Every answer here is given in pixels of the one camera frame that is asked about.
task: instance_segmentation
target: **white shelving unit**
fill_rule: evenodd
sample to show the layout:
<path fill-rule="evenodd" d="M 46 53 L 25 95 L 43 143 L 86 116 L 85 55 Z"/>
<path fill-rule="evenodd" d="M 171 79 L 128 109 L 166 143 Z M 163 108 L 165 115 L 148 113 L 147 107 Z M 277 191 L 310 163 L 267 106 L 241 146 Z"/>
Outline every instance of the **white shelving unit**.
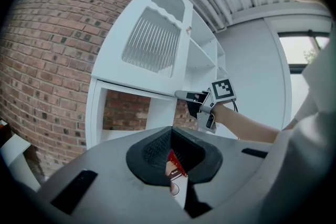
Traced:
<path fill-rule="evenodd" d="M 109 31 L 91 74 L 87 148 L 137 131 L 102 129 L 107 90 L 150 97 L 146 129 L 173 124 L 176 90 L 202 91 L 225 54 L 188 0 L 133 0 Z"/>

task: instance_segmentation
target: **white panel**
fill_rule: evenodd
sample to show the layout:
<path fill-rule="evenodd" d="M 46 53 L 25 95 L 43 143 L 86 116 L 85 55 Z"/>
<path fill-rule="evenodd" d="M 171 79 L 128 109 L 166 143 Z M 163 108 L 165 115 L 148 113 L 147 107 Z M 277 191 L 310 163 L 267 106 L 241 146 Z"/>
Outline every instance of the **white panel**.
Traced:
<path fill-rule="evenodd" d="M 85 111 L 85 139 L 86 139 L 86 148 L 92 148 L 96 143 L 92 144 L 93 137 L 96 137 L 96 132 L 92 129 L 92 125 L 96 123 L 92 119 L 92 109 L 93 109 L 93 96 L 96 89 L 97 80 L 91 78 L 88 98 L 86 100 L 86 111 Z"/>
<path fill-rule="evenodd" d="M 7 166 L 11 165 L 16 158 L 20 156 L 27 148 L 29 148 L 30 143 L 22 139 L 20 136 L 14 134 L 1 148 L 0 153 L 4 162 Z"/>
<path fill-rule="evenodd" d="M 292 82 L 292 120 L 306 99 L 309 86 L 302 74 L 291 74 L 290 79 Z"/>
<path fill-rule="evenodd" d="M 104 108 L 106 101 L 107 89 L 103 87 L 104 82 L 97 81 L 95 93 L 93 96 L 91 110 L 91 146 L 100 143 L 101 132 L 103 130 Z"/>
<path fill-rule="evenodd" d="M 200 15 L 193 10 L 191 38 L 200 46 L 214 38 L 214 34 Z"/>
<path fill-rule="evenodd" d="M 20 154 L 9 166 L 9 171 L 16 181 L 22 182 L 34 191 L 38 191 L 41 187 L 36 180 L 34 174 L 30 170 L 25 156 Z"/>
<path fill-rule="evenodd" d="M 284 80 L 284 90 L 285 90 L 285 109 L 284 116 L 282 120 L 282 128 L 285 128 L 290 122 L 291 116 L 291 103 L 292 103 L 292 94 L 291 94 L 291 81 L 290 81 L 290 71 L 289 66 L 287 64 L 287 59 L 285 52 L 283 50 L 283 46 L 279 39 L 279 35 L 274 29 L 272 23 L 269 21 L 269 18 L 264 18 L 264 22 L 268 28 L 269 33 L 272 35 L 273 42 L 275 47 L 277 48 L 279 60 L 281 62 L 283 80 Z"/>
<path fill-rule="evenodd" d="M 181 208 L 184 208 L 185 199 L 187 197 L 188 178 L 182 175 L 172 182 L 179 188 L 178 194 L 174 197 L 175 201 L 181 206 Z"/>
<path fill-rule="evenodd" d="M 283 15 L 267 18 L 276 32 L 315 31 L 329 33 L 331 18 L 319 15 Z"/>
<path fill-rule="evenodd" d="M 278 51 L 281 44 L 276 44 L 263 19 L 230 26 L 216 37 L 225 50 L 239 112 L 281 129 L 291 109 L 291 103 L 286 105 L 291 85 L 289 71 L 284 72 L 286 59 Z"/>
<path fill-rule="evenodd" d="M 172 126 L 176 109 L 177 98 L 162 100 L 151 98 L 149 105 L 146 130 Z"/>

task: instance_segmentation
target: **white wall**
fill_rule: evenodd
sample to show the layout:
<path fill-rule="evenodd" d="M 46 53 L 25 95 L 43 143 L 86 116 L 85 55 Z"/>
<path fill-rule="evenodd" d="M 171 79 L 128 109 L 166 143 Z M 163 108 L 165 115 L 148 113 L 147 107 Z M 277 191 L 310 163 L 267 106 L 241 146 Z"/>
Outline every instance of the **white wall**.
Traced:
<path fill-rule="evenodd" d="M 269 25 L 257 19 L 230 26 L 216 38 L 225 51 L 239 112 L 281 129 L 291 116 L 290 73 L 277 33 Z"/>
<path fill-rule="evenodd" d="M 301 74 L 290 75 L 292 82 L 292 113 L 291 119 L 294 118 L 296 113 L 299 111 L 301 105 L 308 95 L 308 84 Z"/>

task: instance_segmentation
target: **white shelf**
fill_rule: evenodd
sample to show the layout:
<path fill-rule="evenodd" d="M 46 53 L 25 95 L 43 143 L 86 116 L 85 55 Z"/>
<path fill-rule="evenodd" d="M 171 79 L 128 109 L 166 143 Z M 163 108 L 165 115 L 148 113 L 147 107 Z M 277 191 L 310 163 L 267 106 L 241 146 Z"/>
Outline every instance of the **white shelf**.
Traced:
<path fill-rule="evenodd" d="M 190 39 L 187 68 L 204 69 L 214 66 L 216 66 L 215 62 L 194 40 Z"/>
<path fill-rule="evenodd" d="M 191 38 L 200 46 L 215 38 L 215 35 L 195 10 L 193 10 L 191 26 Z"/>
<path fill-rule="evenodd" d="M 218 54 L 218 55 L 223 55 L 223 54 L 225 54 L 223 48 L 221 47 L 221 45 L 219 44 L 218 41 L 217 41 L 217 54 Z"/>

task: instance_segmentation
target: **red packet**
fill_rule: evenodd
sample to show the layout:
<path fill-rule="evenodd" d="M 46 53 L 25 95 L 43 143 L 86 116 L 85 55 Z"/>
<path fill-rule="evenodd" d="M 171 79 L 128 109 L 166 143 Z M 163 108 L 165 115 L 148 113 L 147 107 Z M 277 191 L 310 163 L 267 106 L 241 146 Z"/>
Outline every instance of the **red packet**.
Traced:
<path fill-rule="evenodd" d="M 181 171 L 182 175 L 184 175 L 185 177 L 188 176 L 185 170 L 183 169 L 182 165 L 180 164 L 179 160 L 177 159 L 173 150 L 170 150 L 169 152 L 168 161 L 171 161 L 177 167 L 177 169 Z"/>

